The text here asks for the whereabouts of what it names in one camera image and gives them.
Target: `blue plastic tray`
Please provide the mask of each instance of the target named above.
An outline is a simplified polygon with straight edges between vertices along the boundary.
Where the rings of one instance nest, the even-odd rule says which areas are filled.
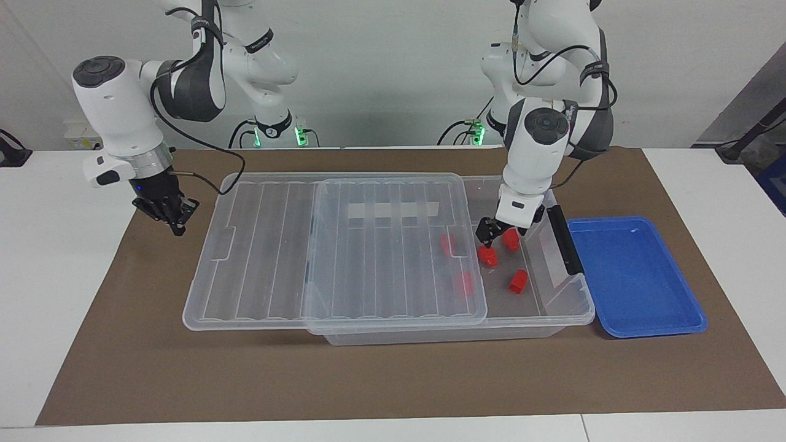
[[[646,218],[572,219],[568,227],[601,325],[614,337],[698,333],[707,317]]]

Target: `cable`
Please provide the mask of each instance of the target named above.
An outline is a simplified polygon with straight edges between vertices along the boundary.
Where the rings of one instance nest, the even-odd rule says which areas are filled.
[[[176,171],[172,171],[172,172],[169,172],[169,175],[190,176],[190,177],[194,177],[194,178],[199,178],[202,181],[206,182],[208,184],[208,186],[212,187],[213,190],[215,190],[215,192],[217,194],[219,194],[219,195],[226,195],[226,193],[222,193],[221,190],[219,190],[219,188],[215,184],[213,184],[213,182],[211,180],[203,177],[202,175],[199,175],[196,172],[176,172]]]
[[[764,130],[764,131],[762,131],[762,133],[761,133],[761,134],[758,134],[758,135],[756,135],[756,138],[758,138],[758,137],[760,137],[760,136],[762,136],[762,135],[766,134],[766,133],[767,133],[767,132],[769,132],[769,131],[772,131],[772,130],[774,130],[776,127],[780,126],[780,125],[781,125],[781,124],[783,124],[784,122],[786,122],[786,118],[783,118],[781,121],[778,121],[777,123],[773,124],[772,126],[770,126],[770,127],[767,127],[767,128]],[[738,142],[738,141],[739,141],[739,140],[741,140],[741,139],[742,139],[742,138],[737,138],[736,140],[730,140],[730,141],[727,141],[727,142],[722,142],[721,144],[716,144],[716,145],[715,145],[715,146],[713,146],[713,147],[715,147],[715,148],[717,149],[718,147],[723,147],[724,145],[728,145],[728,144],[732,144],[732,143]]]
[[[164,14],[165,16],[170,16],[170,15],[172,15],[172,14],[174,14],[174,13],[180,13],[180,12],[182,12],[182,11],[186,11],[187,13],[190,13],[190,14],[194,15],[195,17],[198,17],[198,16],[199,16],[199,14],[198,14],[198,13],[196,13],[196,12],[195,12],[193,9],[191,9],[191,8],[186,8],[185,6],[181,6],[181,7],[178,7],[178,8],[169,9],[167,12],[165,12],[165,13],[163,13],[163,14]]]
[[[550,190],[551,190],[551,189],[557,189],[557,188],[559,188],[559,187],[562,187],[562,186],[566,185],[566,184],[567,184],[567,182],[568,182],[568,181],[570,181],[570,180],[571,180],[571,178],[573,178],[573,175],[576,173],[576,171],[578,170],[578,168],[580,168],[580,167],[582,166],[582,164],[584,164],[584,161],[585,161],[585,160],[580,160],[580,161],[578,162],[578,164],[576,164],[576,167],[574,167],[574,168],[573,168],[573,171],[571,171],[570,175],[568,175],[568,176],[567,176],[567,178],[566,178],[566,179],[565,179],[563,182],[561,182],[561,183],[559,183],[559,184],[556,184],[555,186],[551,186],[549,189],[550,189]]]
[[[229,149],[232,149],[232,146],[235,144],[235,138],[237,137],[237,133],[240,132],[241,128],[246,124],[253,124],[254,120],[243,120],[237,124],[235,129],[232,131],[232,136],[230,137]]]
[[[243,132],[243,133],[241,134],[241,140],[240,140],[241,149],[245,149],[245,148],[243,147],[243,137],[244,137],[245,135],[254,135],[254,137],[256,137],[256,132],[254,132],[254,131],[245,131],[245,132]]]
[[[3,130],[3,129],[0,129],[0,134],[3,134],[3,135],[5,135],[5,136],[6,136],[6,137],[7,137],[9,140],[11,140],[11,141],[15,142],[17,145],[19,145],[19,147],[21,147],[21,148],[22,148],[22,150],[27,150],[27,149],[28,149],[28,148],[24,147],[24,144],[22,144],[22,142],[21,142],[21,141],[19,141],[19,140],[17,139],[17,137],[15,137],[15,136],[11,135],[11,134],[10,134],[8,131],[5,131],[5,130]]]
[[[304,134],[314,134],[314,138],[317,139],[317,147],[322,147],[322,144],[319,142],[319,134],[314,129],[303,129]]]
[[[218,5],[216,5],[216,8],[218,8],[218,11],[219,11],[219,21],[221,21],[222,20],[222,18],[221,18],[221,8],[218,7]],[[210,31],[210,32],[213,34],[214,37],[216,37],[216,40],[220,44],[221,43],[221,39],[218,38],[218,36],[213,31]],[[170,68],[168,72],[164,72],[164,73],[160,74],[159,76],[157,76],[152,81],[152,83],[150,84],[150,104],[152,105],[153,111],[156,112],[156,115],[158,115],[159,119],[161,119],[161,121],[163,121],[167,126],[169,126],[170,129],[172,129],[173,131],[177,132],[181,136],[191,140],[192,142],[195,142],[197,144],[203,145],[203,146],[205,146],[205,147],[207,147],[209,149],[217,150],[217,151],[222,152],[222,153],[227,153],[229,155],[232,155],[233,157],[236,157],[236,158],[240,159],[240,161],[241,161],[241,168],[238,171],[237,175],[235,175],[235,179],[232,181],[232,183],[230,184],[230,186],[226,190],[220,190],[215,185],[212,185],[212,187],[214,187],[216,189],[216,191],[218,192],[219,195],[226,195],[235,187],[235,185],[237,184],[237,181],[240,180],[241,175],[243,175],[243,172],[245,171],[245,167],[246,167],[246,160],[245,160],[245,158],[242,155],[240,155],[239,153],[236,153],[236,152],[233,152],[231,150],[218,147],[216,145],[212,145],[209,142],[202,141],[202,140],[200,140],[200,139],[198,139],[196,137],[193,137],[190,134],[185,133],[179,127],[175,126],[172,122],[167,120],[167,118],[163,115],[163,113],[160,111],[160,109],[158,109],[158,104],[156,103],[156,85],[158,84],[158,81],[160,79],[162,79],[164,76],[171,76],[173,73],[175,73],[175,72],[185,68],[189,64],[193,63],[202,54],[202,51],[204,50],[205,46],[206,45],[202,45],[202,47],[193,56],[191,56],[191,58],[188,59],[187,61],[183,62],[182,64],[180,64],[180,65],[178,65],[176,67],[174,67],[174,65],[173,65],[173,67]],[[224,65],[223,51],[220,51],[220,55],[219,56],[221,57],[221,61],[220,61],[221,66],[223,66]],[[246,123],[248,123],[248,120],[244,120],[241,124],[238,124],[237,127],[235,127],[235,130],[233,131],[232,136],[230,137],[230,144],[229,144],[230,147],[232,145],[231,143],[234,142],[234,139],[237,136],[237,132],[240,131],[241,127],[243,127],[243,125],[245,125]],[[194,172],[173,172],[173,173],[193,173],[193,175],[187,175],[187,176],[195,176],[197,178],[201,177],[201,175],[198,175],[198,174],[196,174]]]
[[[486,112],[486,109],[488,109],[489,105],[491,105],[491,102],[493,100],[494,100],[494,95],[492,95],[491,98],[489,98],[489,101],[486,103],[485,106],[483,106],[483,109],[480,109],[480,112],[478,112],[478,115],[475,117],[475,120],[480,120],[480,117],[483,115],[484,112]],[[465,133],[464,138],[461,140],[461,144],[464,144],[466,141],[467,141],[467,134]]]
[[[514,45],[515,47],[513,48],[513,51],[512,51],[513,76],[516,78],[516,83],[518,83],[519,85],[526,86],[527,84],[531,83],[532,80],[534,80],[535,77],[540,75],[540,73],[543,72],[543,69],[545,69],[552,61],[554,61],[557,57],[559,57],[563,53],[568,52],[569,50],[584,49],[584,50],[589,51],[593,55],[593,57],[595,57],[596,59],[598,58],[598,56],[595,53],[595,51],[591,50],[589,46],[584,46],[584,45],[568,46],[568,47],[560,50],[559,52],[555,53],[550,59],[548,59],[546,61],[546,63],[543,64],[543,66],[540,67],[540,69],[538,69],[535,72],[535,74],[532,75],[532,77],[530,77],[527,81],[522,82],[521,79],[519,78],[519,68],[518,68],[518,65],[516,63],[516,61],[518,60],[518,52],[519,52],[518,40],[519,40],[519,12],[520,12],[520,9],[521,9],[521,4],[516,4],[516,18],[513,20],[513,39],[515,40],[516,45]]]
[[[474,132],[472,132],[472,131],[465,131],[465,132],[461,132],[460,134],[456,135],[456,138],[453,140],[453,145],[456,145],[456,143],[458,142],[458,137],[461,137],[462,135],[464,135],[464,140],[466,140],[466,139],[467,139],[467,136],[468,136],[468,135],[472,135],[473,133],[474,133]]]
[[[442,140],[445,139],[445,136],[447,135],[448,132],[452,131],[454,127],[460,126],[462,124],[465,124],[464,120],[459,120],[459,121],[451,124],[450,126],[448,126],[447,129],[445,129],[445,131],[443,132],[443,134],[439,136],[439,141],[437,141],[437,145],[441,145],[442,144]]]
[[[619,97],[619,93],[617,92],[617,87],[614,86],[614,82],[612,79],[608,78],[607,75],[601,74],[603,77],[603,81],[606,83],[606,87],[611,89],[614,92],[614,99],[611,100],[606,106],[579,106],[576,108],[577,110],[592,110],[592,111],[599,111],[599,110],[607,110],[611,109],[614,104],[617,102],[617,98]]]
[[[562,50],[560,50],[559,52],[555,53],[555,54],[554,54],[554,55],[553,55],[553,56],[552,56],[550,59],[548,59],[548,60],[546,61],[546,63],[544,63],[544,64],[543,64],[543,66],[541,66],[541,67],[540,67],[540,69],[538,69],[537,71],[535,71],[535,73],[534,73],[534,74],[532,74],[532,77],[530,77],[530,78],[529,78],[527,81],[524,81],[524,82],[523,82],[523,81],[521,81],[521,79],[519,79],[518,68],[516,67],[516,59],[514,59],[514,60],[513,60],[513,76],[515,76],[515,77],[516,77],[516,82],[517,82],[519,85],[521,85],[521,86],[526,86],[527,84],[531,83],[531,82],[532,82],[532,80],[534,80],[534,79],[535,79],[535,77],[539,76],[539,75],[540,75],[540,73],[541,73],[541,72],[543,72],[543,69],[546,69],[546,67],[547,67],[547,66],[549,66],[549,63],[551,63],[552,61],[554,61],[555,59],[557,59],[557,58],[558,58],[560,55],[562,55],[563,53],[566,53],[566,52],[568,52],[569,50],[576,50],[576,49],[584,49],[584,50],[588,50],[589,52],[591,52],[591,53],[592,53],[592,50],[590,49],[590,47],[589,47],[589,46],[584,46],[584,45],[573,45],[573,46],[568,46],[568,47],[566,47],[565,49],[562,49]]]

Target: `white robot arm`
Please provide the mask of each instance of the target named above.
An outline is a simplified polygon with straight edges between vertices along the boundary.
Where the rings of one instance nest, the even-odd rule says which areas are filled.
[[[515,26],[512,43],[491,45],[481,61],[494,86],[487,122],[503,135],[509,151],[497,213],[483,218],[476,231],[489,248],[507,229],[523,233],[539,221],[544,194],[563,156],[588,160],[600,155],[608,150],[614,128],[610,108],[616,91],[608,78],[605,37],[590,14],[596,2],[512,2],[521,30]],[[520,72],[514,68],[517,61]],[[524,96],[522,86],[556,85],[567,71],[566,62],[580,72],[577,101]],[[562,92],[552,89],[552,94]]]
[[[85,116],[104,140],[104,149],[84,163],[88,181],[94,186],[129,181],[137,194],[134,206],[181,236],[199,203],[179,189],[171,151],[156,126],[156,91],[169,116],[207,122],[224,109],[226,74],[251,99],[259,132],[278,139],[288,133],[293,120],[279,86],[295,81],[298,68],[273,40],[257,0],[159,3],[167,15],[190,21],[190,59],[94,57],[79,64],[72,79]]]

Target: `plastic lid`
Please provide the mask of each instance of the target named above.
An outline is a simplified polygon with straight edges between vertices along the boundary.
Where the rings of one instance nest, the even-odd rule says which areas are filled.
[[[228,186],[233,178],[234,175],[227,176],[223,185]],[[363,179],[373,182],[395,182],[395,184],[387,187],[376,187],[372,182],[366,183],[365,187],[351,185],[352,182]],[[386,201],[385,198],[388,201],[388,204],[384,202],[370,204],[374,218],[370,224],[372,228],[365,233],[362,233],[364,232],[362,228],[360,230],[356,228],[359,226],[358,223],[365,225],[362,218],[365,214],[365,200],[353,200],[351,204],[347,204],[347,229],[352,227],[353,230],[352,234],[342,236],[350,241],[342,246],[347,247],[342,248],[342,252],[354,250],[349,248],[350,245],[364,245],[363,269],[370,271],[373,268],[376,272],[379,263],[379,281],[385,281],[381,275],[386,269],[392,271],[400,268],[397,267],[398,264],[392,262],[395,240],[391,236],[394,223],[390,214],[399,214],[398,210],[403,210],[399,215],[414,214],[414,216],[398,217],[401,221],[399,237],[402,237],[402,241],[406,240],[406,250],[417,253],[418,259],[422,253],[426,261],[434,262],[433,267],[429,264],[428,274],[434,273],[435,277],[426,278],[425,273],[421,273],[420,269],[409,270],[406,275],[406,297],[396,297],[392,294],[394,290],[386,291],[382,285],[378,289],[376,283],[373,286],[369,285],[373,303],[378,303],[381,315],[365,316],[365,312],[369,311],[372,305],[372,297],[361,296],[362,294],[357,291],[358,286],[351,283],[348,287],[354,291],[333,299],[335,302],[348,304],[345,304],[344,308],[340,304],[331,306],[331,312],[341,313],[343,318],[328,316],[324,309],[320,311],[319,308],[314,308],[313,302],[310,300],[307,302],[304,296],[307,261],[314,261],[309,260],[308,255],[312,219],[317,216],[320,219],[327,219],[330,218],[327,216],[330,214],[332,217],[338,216],[338,206],[327,211],[314,211],[317,188],[325,180],[349,184],[340,187],[341,194],[355,197],[360,192],[365,198],[368,193],[373,201]],[[332,187],[327,183],[326,185],[324,189],[327,196],[330,195],[329,191]],[[383,194],[385,189],[393,193],[385,196]],[[391,196],[401,204],[390,203]],[[424,206],[416,204],[416,199],[422,200]],[[320,207],[327,208],[325,204],[330,202],[323,201]],[[417,211],[422,207],[426,216],[425,221],[419,223]],[[231,193],[219,197],[216,201],[208,235],[183,309],[183,322],[191,330],[305,329],[313,322],[321,320],[328,323],[334,320],[342,322],[340,319],[356,319],[359,316],[362,316],[361,322],[364,326],[370,322],[372,326],[376,326],[372,319],[390,323],[391,326],[412,318],[416,319],[414,321],[416,324],[419,323],[417,319],[435,323],[442,323],[440,321],[443,320],[446,320],[446,323],[477,323],[486,315],[486,304],[476,255],[469,253],[467,256],[466,252],[472,249],[467,246],[467,243],[470,241],[471,244],[473,239],[468,222],[463,182],[456,175],[347,172],[245,173]],[[443,236],[440,231],[450,232],[453,235],[454,244],[449,252],[455,256],[444,255],[441,242]],[[377,242],[384,244],[385,241],[387,241],[385,249],[387,254],[382,254],[382,248],[378,249],[376,245]],[[442,255],[437,255],[437,259],[431,258],[432,248],[434,252]],[[399,243],[398,250],[403,249],[403,243]],[[399,260],[403,265],[404,257],[400,253],[396,262]],[[331,270],[335,262],[335,258],[330,258],[329,262],[323,263],[324,268]],[[463,279],[459,281],[452,279],[453,274],[440,273],[447,271],[455,271],[455,274],[460,274]],[[310,276],[314,278],[317,275],[310,273]],[[366,278],[367,275],[362,274],[359,281],[364,282]],[[338,287],[347,286],[346,282],[340,284],[344,285]],[[435,292],[437,287],[439,290],[446,290],[446,293],[438,295]],[[396,313],[402,311],[401,302],[405,302],[406,305],[404,315],[399,316]],[[386,308],[394,310],[391,310],[390,314],[385,314]]]
[[[309,328],[371,332],[486,317],[458,175],[328,179],[317,186],[313,216]]]

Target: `red plastic piece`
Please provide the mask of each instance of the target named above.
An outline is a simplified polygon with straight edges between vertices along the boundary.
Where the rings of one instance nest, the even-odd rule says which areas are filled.
[[[502,242],[505,243],[505,247],[511,252],[518,252],[520,248],[519,232],[516,232],[516,229],[507,229],[502,234]]]
[[[440,241],[442,242],[443,253],[445,253],[445,256],[453,256],[452,251],[456,249],[456,237],[454,237],[452,234],[442,234]]]
[[[478,247],[478,260],[480,260],[481,263],[486,264],[488,267],[496,267],[499,264],[497,252],[490,247],[486,247],[485,245]]]
[[[474,290],[472,289],[472,275],[469,274],[468,271],[463,271],[460,274],[457,274],[454,278],[454,284],[456,287],[456,294],[458,296],[469,298],[474,294]]]
[[[513,280],[510,282],[510,286],[508,290],[514,292],[517,295],[520,295],[521,292],[524,291],[524,287],[527,286],[527,280],[529,280],[530,275],[527,274],[527,271],[519,270],[513,275]]]

